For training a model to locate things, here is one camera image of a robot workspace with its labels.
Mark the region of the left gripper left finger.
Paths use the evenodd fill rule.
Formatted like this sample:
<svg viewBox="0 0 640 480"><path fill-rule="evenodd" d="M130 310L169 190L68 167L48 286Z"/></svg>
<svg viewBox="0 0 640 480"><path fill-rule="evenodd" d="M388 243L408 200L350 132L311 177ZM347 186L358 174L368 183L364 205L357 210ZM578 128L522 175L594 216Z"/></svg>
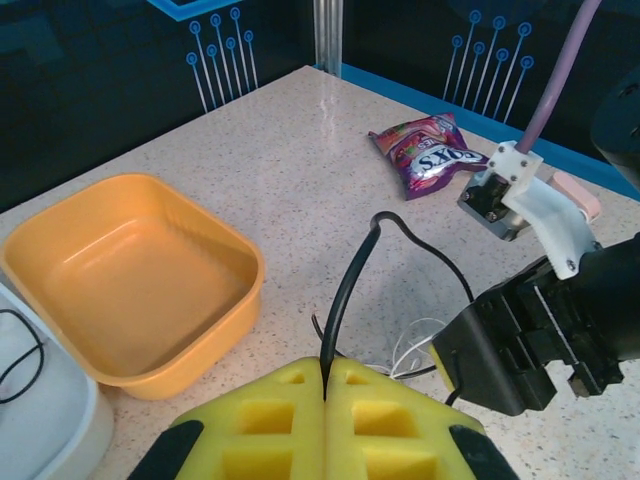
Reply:
<svg viewBox="0 0 640 480"><path fill-rule="evenodd" d="M132 479L322 479L323 381L296 360L176 418Z"/></svg>

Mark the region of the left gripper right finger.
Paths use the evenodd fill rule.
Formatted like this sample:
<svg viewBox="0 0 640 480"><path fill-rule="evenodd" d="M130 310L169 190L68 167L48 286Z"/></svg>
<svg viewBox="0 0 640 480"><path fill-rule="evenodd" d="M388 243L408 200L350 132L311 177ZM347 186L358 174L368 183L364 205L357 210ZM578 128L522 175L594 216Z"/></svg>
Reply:
<svg viewBox="0 0 640 480"><path fill-rule="evenodd" d="M333 361L325 402L328 479L516 479L475 418L355 360Z"/></svg>

